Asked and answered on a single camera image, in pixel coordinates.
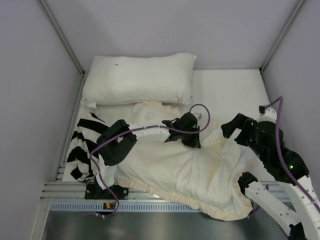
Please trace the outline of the grey plush cream-frilled pillowcase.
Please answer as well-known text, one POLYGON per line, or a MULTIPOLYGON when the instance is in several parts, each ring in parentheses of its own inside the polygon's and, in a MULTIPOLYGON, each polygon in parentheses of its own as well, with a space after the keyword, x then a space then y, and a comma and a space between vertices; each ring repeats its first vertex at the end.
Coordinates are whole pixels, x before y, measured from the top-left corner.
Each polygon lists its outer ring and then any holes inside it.
POLYGON ((200 148, 180 141, 138 141, 116 170, 115 181, 160 198, 199 209, 212 218, 234 221, 252 211, 238 180, 255 162, 253 152, 224 138, 211 121, 200 134, 200 148))

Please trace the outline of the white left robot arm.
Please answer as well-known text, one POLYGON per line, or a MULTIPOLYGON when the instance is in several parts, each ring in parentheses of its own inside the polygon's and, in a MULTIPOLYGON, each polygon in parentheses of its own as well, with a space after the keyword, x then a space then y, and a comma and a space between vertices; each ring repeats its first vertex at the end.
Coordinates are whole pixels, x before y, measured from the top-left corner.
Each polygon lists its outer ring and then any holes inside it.
POLYGON ((181 141, 191 148, 200 148, 199 120, 201 113, 187 112, 180 118, 164 120, 149 126, 131 125, 121 119, 107 128, 97 139, 97 147, 89 153, 90 160, 97 167, 93 183, 86 185, 86 200, 118 198, 113 192, 117 166, 125 160, 136 143, 167 143, 181 141))

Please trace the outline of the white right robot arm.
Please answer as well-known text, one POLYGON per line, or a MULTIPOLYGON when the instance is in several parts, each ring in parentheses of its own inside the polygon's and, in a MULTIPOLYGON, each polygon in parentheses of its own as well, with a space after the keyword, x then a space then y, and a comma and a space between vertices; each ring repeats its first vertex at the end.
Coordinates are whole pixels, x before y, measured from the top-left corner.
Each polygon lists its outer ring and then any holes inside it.
POLYGON ((302 157, 285 147, 279 121, 280 116, 274 110, 266 111, 257 120, 239 113, 223 124, 221 130, 227 139, 236 129, 240 130, 235 142, 255 153, 283 188, 294 210, 286 208, 250 172, 242 173, 238 180, 242 194, 267 212, 290 240, 318 240, 320 200, 302 157))

